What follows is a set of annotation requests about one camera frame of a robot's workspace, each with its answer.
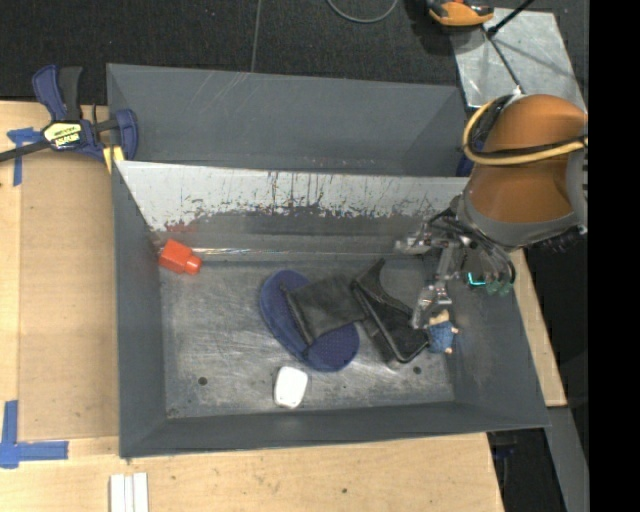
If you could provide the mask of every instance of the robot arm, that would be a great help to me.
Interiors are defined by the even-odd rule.
[[[511,251],[587,231],[582,110],[545,94],[499,98],[472,116],[462,142],[474,162],[464,191],[396,243],[406,254],[440,251],[434,280],[413,309],[414,329],[426,329],[433,314],[452,304],[451,279],[466,276],[470,286],[506,295],[516,278]]]

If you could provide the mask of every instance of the black fabric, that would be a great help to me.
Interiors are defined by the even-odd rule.
[[[351,293],[348,279],[341,275],[284,292],[300,334],[308,345],[323,334],[366,316]]]

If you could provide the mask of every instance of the yellow label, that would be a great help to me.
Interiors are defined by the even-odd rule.
[[[82,126],[79,124],[54,123],[44,131],[43,135],[44,138],[50,142],[55,140],[56,146],[60,146],[65,143],[78,140],[80,138],[79,135],[75,135],[73,138],[71,138],[71,136],[81,131]],[[65,140],[64,142],[58,141],[57,139],[60,139],[61,137],[64,137],[64,139],[69,137],[69,140]]]

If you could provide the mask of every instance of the orange object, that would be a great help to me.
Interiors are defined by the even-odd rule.
[[[200,272],[202,260],[193,255],[191,248],[170,238],[160,253],[158,263],[177,274],[186,272],[194,275]]]

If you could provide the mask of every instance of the white object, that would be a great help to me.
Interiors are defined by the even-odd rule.
[[[111,475],[109,507],[111,512],[149,512],[147,474]]]
[[[302,402],[309,376],[302,370],[283,366],[278,371],[273,399],[281,407],[295,409]]]

